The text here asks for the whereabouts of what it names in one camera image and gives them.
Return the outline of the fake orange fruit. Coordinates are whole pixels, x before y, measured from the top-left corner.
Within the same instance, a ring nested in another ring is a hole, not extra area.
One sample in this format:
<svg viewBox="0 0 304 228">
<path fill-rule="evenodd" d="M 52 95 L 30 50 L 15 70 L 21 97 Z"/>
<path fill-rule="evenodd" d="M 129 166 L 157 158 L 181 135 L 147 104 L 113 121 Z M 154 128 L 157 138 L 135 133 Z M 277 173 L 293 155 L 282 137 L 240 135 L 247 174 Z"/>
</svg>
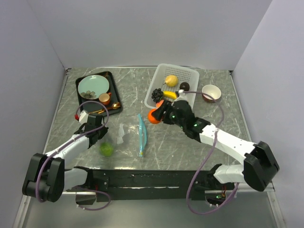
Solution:
<svg viewBox="0 0 304 228">
<path fill-rule="evenodd" d="M 159 124 L 161 121 L 162 121 L 162 119 L 161 120 L 157 120 L 155 117 L 153 117 L 152 116 L 152 113 L 154 112 L 154 111 L 156 111 L 156 109 L 151 109 L 150 111 L 149 111 L 149 113 L 148 113 L 148 120 L 149 120 L 149 122 L 150 123 L 152 123 L 152 124 Z"/>
</svg>

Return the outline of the fake dark grapes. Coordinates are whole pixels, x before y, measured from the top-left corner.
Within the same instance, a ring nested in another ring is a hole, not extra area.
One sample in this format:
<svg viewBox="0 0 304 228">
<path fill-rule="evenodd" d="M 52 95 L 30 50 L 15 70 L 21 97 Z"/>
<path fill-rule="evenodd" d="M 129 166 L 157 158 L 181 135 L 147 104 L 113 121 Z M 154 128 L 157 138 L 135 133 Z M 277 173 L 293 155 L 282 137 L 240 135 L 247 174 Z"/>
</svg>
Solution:
<svg viewBox="0 0 304 228">
<path fill-rule="evenodd" d="M 163 91 L 161 90 L 161 88 L 153 90 L 151 98 L 155 103 L 160 102 L 163 99 L 163 97 L 164 97 L 164 95 L 163 95 Z"/>
</svg>

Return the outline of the fake green fruit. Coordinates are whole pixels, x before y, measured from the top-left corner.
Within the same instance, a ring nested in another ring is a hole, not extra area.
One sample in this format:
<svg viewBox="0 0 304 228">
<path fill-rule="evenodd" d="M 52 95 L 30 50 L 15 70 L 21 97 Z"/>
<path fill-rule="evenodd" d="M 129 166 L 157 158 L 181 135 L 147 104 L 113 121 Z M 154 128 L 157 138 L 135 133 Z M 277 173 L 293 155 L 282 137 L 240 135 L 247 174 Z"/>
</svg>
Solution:
<svg viewBox="0 0 304 228">
<path fill-rule="evenodd" d="M 113 148 L 113 146 L 110 143 L 103 142 L 100 145 L 99 151 L 100 151 L 100 154 L 102 156 L 104 156 L 104 157 L 110 157 L 113 154 L 114 148 Z"/>
</svg>

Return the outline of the fake yellow banana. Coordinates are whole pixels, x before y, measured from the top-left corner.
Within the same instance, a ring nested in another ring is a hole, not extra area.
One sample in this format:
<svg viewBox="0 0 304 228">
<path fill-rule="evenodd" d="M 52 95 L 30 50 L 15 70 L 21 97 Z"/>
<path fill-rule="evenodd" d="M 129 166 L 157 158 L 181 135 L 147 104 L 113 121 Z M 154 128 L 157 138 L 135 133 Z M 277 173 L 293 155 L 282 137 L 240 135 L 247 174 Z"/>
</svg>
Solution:
<svg viewBox="0 0 304 228">
<path fill-rule="evenodd" d="M 172 92 L 172 91 L 164 91 L 163 96 L 169 99 L 177 99 L 179 97 L 178 92 Z"/>
</svg>

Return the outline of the clear zip top bag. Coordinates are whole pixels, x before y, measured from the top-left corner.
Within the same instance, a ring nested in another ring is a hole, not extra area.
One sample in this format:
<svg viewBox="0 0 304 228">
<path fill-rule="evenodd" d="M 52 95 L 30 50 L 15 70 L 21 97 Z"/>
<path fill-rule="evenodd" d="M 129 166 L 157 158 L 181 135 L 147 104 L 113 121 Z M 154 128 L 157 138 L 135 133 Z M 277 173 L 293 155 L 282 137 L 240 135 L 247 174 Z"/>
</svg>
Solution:
<svg viewBox="0 0 304 228">
<path fill-rule="evenodd" d="M 131 120 L 111 127 L 101 143 L 110 143 L 114 148 L 113 154 L 125 152 L 129 156 L 134 155 L 143 158 L 147 140 L 148 135 L 144 119 L 141 114 L 137 114 Z"/>
</svg>

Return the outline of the fake yellow pear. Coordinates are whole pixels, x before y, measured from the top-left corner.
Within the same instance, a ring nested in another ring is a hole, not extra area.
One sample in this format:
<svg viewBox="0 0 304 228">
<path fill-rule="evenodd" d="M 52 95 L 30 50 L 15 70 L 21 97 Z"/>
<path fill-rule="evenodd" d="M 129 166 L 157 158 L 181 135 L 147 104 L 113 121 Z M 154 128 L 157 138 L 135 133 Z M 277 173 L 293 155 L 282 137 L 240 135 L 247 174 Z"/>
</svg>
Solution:
<svg viewBox="0 0 304 228">
<path fill-rule="evenodd" d="M 178 78 L 175 75 L 168 75 L 165 78 L 164 83 L 168 87 L 174 87 L 178 84 Z"/>
</svg>

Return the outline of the fake dark mangosteen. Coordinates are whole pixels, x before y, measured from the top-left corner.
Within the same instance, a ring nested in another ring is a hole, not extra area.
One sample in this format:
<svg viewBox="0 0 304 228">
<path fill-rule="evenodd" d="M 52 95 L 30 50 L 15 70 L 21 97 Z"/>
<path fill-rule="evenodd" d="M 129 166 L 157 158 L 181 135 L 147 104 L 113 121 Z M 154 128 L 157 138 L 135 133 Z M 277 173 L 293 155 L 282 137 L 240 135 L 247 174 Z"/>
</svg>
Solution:
<svg viewBox="0 0 304 228">
<path fill-rule="evenodd" d="M 180 84 L 180 90 L 189 91 L 190 90 L 190 85 L 187 82 L 182 82 Z"/>
</svg>

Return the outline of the fake peach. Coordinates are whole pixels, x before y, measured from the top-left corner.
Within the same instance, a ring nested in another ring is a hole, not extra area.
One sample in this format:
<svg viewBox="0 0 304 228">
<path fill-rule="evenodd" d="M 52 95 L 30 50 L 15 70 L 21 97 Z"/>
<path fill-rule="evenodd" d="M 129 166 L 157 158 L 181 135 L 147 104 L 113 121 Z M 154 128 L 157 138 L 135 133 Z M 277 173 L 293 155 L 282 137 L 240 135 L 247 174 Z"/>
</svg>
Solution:
<svg viewBox="0 0 304 228">
<path fill-rule="evenodd" d="M 156 103 L 156 108 L 159 108 L 161 105 L 162 105 L 162 103 L 164 102 L 164 100 L 160 100 L 159 102 L 157 102 Z"/>
</svg>

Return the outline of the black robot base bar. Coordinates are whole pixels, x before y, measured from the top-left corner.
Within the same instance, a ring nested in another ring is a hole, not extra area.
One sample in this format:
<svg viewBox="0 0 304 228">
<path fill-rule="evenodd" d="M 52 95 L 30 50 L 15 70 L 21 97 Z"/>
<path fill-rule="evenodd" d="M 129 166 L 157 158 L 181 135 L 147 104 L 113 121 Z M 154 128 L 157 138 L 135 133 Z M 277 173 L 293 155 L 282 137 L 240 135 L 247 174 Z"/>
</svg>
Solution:
<svg viewBox="0 0 304 228">
<path fill-rule="evenodd" d="M 75 186 L 72 191 L 96 190 L 97 202 L 111 200 L 169 200 L 184 199 L 205 200 L 215 198 L 227 190 L 234 189 L 232 182 L 221 184 L 211 175 L 210 171 L 200 171 L 192 188 L 190 182 L 195 171 L 149 171 L 149 170 L 92 170 L 88 172 L 85 184 Z"/>
</svg>

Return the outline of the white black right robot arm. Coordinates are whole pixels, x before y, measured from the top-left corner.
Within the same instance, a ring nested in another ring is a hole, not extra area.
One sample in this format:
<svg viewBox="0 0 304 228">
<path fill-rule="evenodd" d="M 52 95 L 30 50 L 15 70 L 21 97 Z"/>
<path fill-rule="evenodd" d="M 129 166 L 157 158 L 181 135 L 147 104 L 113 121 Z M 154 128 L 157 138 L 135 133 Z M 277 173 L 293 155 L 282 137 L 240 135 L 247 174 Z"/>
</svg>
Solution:
<svg viewBox="0 0 304 228">
<path fill-rule="evenodd" d="M 245 141 L 220 130 L 209 121 L 196 117 L 185 100 L 163 102 L 149 112 L 148 119 L 153 124 L 175 124 L 189 138 L 214 146 L 238 161 L 238 165 L 215 167 L 208 177 L 208 184 L 213 189 L 219 189 L 225 183 L 238 182 L 264 191 L 280 170 L 267 143 Z"/>
</svg>

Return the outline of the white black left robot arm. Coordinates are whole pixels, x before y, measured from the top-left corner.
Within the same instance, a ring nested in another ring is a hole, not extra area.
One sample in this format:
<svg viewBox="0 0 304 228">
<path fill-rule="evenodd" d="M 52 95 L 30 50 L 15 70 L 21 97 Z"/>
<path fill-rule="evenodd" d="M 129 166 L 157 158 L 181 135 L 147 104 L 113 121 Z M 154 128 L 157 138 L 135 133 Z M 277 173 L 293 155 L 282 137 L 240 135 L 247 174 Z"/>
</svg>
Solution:
<svg viewBox="0 0 304 228">
<path fill-rule="evenodd" d="M 87 120 L 63 145 L 45 154 L 34 154 L 22 186 L 22 194 L 39 202 L 56 202 L 66 190 L 79 186 L 88 191 L 94 186 L 89 168 L 65 165 L 80 153 L 91 148 L 108 132 L 107 120 L 101 115 L 90 114 Z"/>
</svg>

